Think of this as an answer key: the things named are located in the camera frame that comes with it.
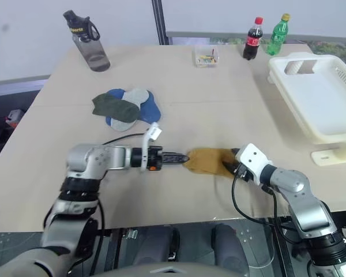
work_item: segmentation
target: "sprite bottle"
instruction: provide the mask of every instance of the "sprite bottle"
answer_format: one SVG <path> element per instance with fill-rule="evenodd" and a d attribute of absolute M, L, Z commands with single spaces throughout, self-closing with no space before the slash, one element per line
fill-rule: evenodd
<path fill-rule="evenodd" d="M 266 48 L 266 52 L 273 56 L 277 55 L 281 51 L 282 44 L 286 40 L 286 36 L 288 33 L 288 20 L 290 16 L 288 13 L 284 13 L 282 15 L 281 21 L 275 26 L 272 34 L 272 38 L 270 39 L 270 43 Z"/>

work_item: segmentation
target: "bottle cap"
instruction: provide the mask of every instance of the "bottle cap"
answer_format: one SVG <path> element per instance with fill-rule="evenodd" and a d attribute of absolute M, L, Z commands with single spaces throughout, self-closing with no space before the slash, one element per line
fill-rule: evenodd
<path fill-rule="evenodd" d="M 283 21 L 288 21 L 290 17 L 291 17 L 291 16 L 290 16 L 288 13 L 284 13 L 284 14 L 282 15 L 282 20 L 283 20 Z"/>
<path fill-rule="evenodd" d="M 262 17 L 255 18 L 255 24 L 261 25 L 262 23 L 263 23 L 263 18 Z"/>

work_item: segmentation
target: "coca-cola bottle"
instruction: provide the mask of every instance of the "coca-cola bottle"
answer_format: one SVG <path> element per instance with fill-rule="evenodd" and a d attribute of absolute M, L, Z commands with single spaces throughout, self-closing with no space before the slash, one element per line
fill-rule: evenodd
<path fill-rule="evenodd" d="M 254 59 L 258 52 L 260 39 L 263 36 L 263 31 L 261 29 L 262 23 L 263 18 L 257 17 L 255 19 L 255 25 L 249 30 L 247 34 L 246 46 L 243 50 L 243 57 L 248 61 Z"/>

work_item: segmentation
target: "red label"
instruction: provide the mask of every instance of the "red label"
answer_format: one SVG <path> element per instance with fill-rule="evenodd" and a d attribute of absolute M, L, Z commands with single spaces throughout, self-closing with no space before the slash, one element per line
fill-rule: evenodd
<path fill-rule="evenodd" d="M 260 39 L 255 39 L 255 38 L 252 38 L 251 36 L 248 36 L 246 43 L 250 46 L 259 46 Z"/>

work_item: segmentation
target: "gray water bottle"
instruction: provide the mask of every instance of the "gray water bottle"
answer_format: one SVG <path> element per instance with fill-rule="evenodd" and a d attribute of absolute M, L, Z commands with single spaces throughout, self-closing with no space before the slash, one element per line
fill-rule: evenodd
<path fill-rule="evenodd" d="M 72 10 L 63 14 L 68 27 L 73 34 L 73 41 L 87 61 L 89 67 L 96 72 L 102 72 L 110 67 L 110 62 L 100 43 L 100 34 L 90 17 L 79 17 Z"/>

